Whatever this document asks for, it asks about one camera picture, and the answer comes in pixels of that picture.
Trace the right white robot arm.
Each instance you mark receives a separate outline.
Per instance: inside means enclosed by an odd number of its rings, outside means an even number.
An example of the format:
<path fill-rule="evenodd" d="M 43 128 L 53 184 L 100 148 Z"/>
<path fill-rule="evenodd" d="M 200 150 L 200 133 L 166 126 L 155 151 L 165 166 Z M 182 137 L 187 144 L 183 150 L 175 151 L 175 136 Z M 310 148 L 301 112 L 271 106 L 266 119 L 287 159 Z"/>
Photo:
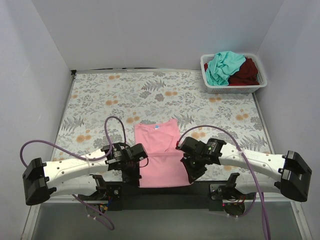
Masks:
<path fill-rule="evenodd" d="M 176 149 L 183 152 L 183 163 L 189 183 L 202 177 L 208 165 L 233 166 L 249 173 L 231 173 L 229 178 L 212 190 L 222 200 L 238 199 L 253 193 L 277 193 L 296 201 L 306 202 L 312 170 L 299 153 L 267 154 L 252 150 L 240 151 L 224 140 L 210 138 L 207 142 L 186 137 Z"/>

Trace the pink t shirt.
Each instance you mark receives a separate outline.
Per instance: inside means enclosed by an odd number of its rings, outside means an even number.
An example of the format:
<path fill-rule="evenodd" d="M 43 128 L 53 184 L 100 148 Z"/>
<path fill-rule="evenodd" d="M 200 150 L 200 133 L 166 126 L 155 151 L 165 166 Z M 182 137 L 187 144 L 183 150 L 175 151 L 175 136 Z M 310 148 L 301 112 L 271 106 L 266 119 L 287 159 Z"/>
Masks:
<path fill-rule="evenodd" d="M 148 155 L 148 159 L 140 162 L 140 188 L 171 188 L 190 184 L 181 162 L 184 153 L 176 149 L 180 136 L 176 119 L 134 126 L 135 142 L 142 144 Z"/>

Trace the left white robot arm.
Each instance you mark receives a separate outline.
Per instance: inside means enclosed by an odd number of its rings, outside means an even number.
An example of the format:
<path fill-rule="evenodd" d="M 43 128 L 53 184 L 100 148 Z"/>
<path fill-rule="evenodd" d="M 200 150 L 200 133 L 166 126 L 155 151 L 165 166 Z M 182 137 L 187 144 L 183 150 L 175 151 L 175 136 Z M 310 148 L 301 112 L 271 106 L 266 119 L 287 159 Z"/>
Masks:
<path fill-rule="evenodd" d="M 60 161 L 33 159 L 22 174 L 25 203 L 42 204 L 51 197 L 83 195 L 95 200 L 114 198 L 102 172 L 121 171 L 124 183 L 139 184 L 140 161 L 148 159 L 141 143 L 113 143 L 86 155 Z"/>

